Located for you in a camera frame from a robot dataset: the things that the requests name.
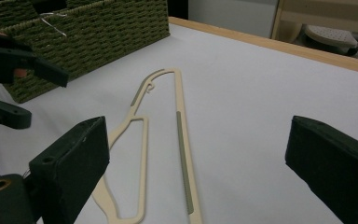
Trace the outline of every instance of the gray strip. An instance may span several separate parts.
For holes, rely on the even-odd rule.
[[[138,99],[138,95],[141,93],[141,89],[142,89],[143,85],[146,83],[146,81],[147,81],[151,76],[155,75],[156,73],[161,72],[162,70],[164,70],[164,69],[160,69],[160,70],[158,70],[158,71],[156,71],[156,72],[150,74],[149,76],[147,76],[147,77],[144,79],[144,81],[141,83],[141,86],[139,87],[138,91],[136,92],[135,97],[134,97],[133,100],[132,100],[131,106],[135,105],[136,99]]]
[[[193,199],[191,197],[190,181],[188,180],[188,171],[187,171],[186,154],[185,154],[185,143],[183,140],[182,115],[181,115],[180,111],[176,112],[176,120],[178,123],[179,150],[180,150],[180,159],[182,162],[183,182],[185,184],[187,212],[190,215],[194,212],[194,206],[193,206]]]

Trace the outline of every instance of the cream hanger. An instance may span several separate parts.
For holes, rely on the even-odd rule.
[[[140,223],[145,216],[145,182],[146,182],[146,161],[147,161],[147,132],[148,118],[136,116],[135,113],[147,91],[154,88],[153,79],[156,77],[174,73],[175,98],[176,98],[176,118],[179,137],[179,149],[182,163],[182,174],[185,184],[186,205],[190,224],[202,224],[200,212],[200,202],[197,193],[196,179],[194,176],[193,161],[191,157],[190,144],[188,141],[187,119],[185,112],[185,101],[183,95],[182,75],[176,68],[162,69],[149,75],[144,79],[141,87],[137,91],[130,107],[130,112],[120,126],[108,134],[109,148],[112,148],[117,139],[126,131],[130,123],[141,120],[144,123],[142,136],[141,152],[141,173],[139,181],[138,211],[135,217],[119,218],[115,199],[105,181],[105,175],[98,182],[92,192],[94,201],[101,207],[107,217],[108,224],[136,224]]]

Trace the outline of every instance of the white tabletop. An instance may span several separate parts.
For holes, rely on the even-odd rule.
[[[32,127],[0,125],[0,172],[23,174],[78,122],[105,116],[108,132],[129,111],[142,80],[182,71],[190,146],[205,223],[340,223],[289,167],[284,153],[293,115],[358,139],[358,73],[171,25],[171,36],[21,106]],[[173,76],[155,80],[139,115],[149,117],[143,223],[187,223],[176,131]],[[0,99],[13,103],[0,86]],[[107,179],[120,213],[136,213],[142,123],[111,151]],[[89,199],[76,223],[106,223]]]

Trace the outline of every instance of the wooden table edge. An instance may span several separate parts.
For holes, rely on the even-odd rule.
[[[220,28],[196,21],[187,21],[183,19],[178,19],[175,17],[169,17],[169,23],[174,25],[183,26],[186,28],[190,28],[193,30],[202,31],[205,33],[209,33],[212,35],[220,35],[223,37],[227,37],[230,39],[238,40],[241,42],[257,45],[259,47],[267,48],[267,49],[275,49],[281,52],[293,54],[299,57],[311,59],[314,61],[318,61],[321,63],[328,63],[335,66],[347,68],[353,71],[358,72],[358,59],[337,55],[317,49],[308,49],[305,47],[267,39],[265,37],[260,37],[256,35],[248,35],[245,33],[228,30],[225,28]]]

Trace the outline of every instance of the green wicker basket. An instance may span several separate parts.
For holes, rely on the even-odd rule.
[[[70,80],[170,35],[166,0],[68,0],[56,13],[66,16],[44,20],[66,36],[42,22],[28,0],[2,1],[0,32],[63,68]],[[18,103],[56,87],[32,72],[5,85]]]

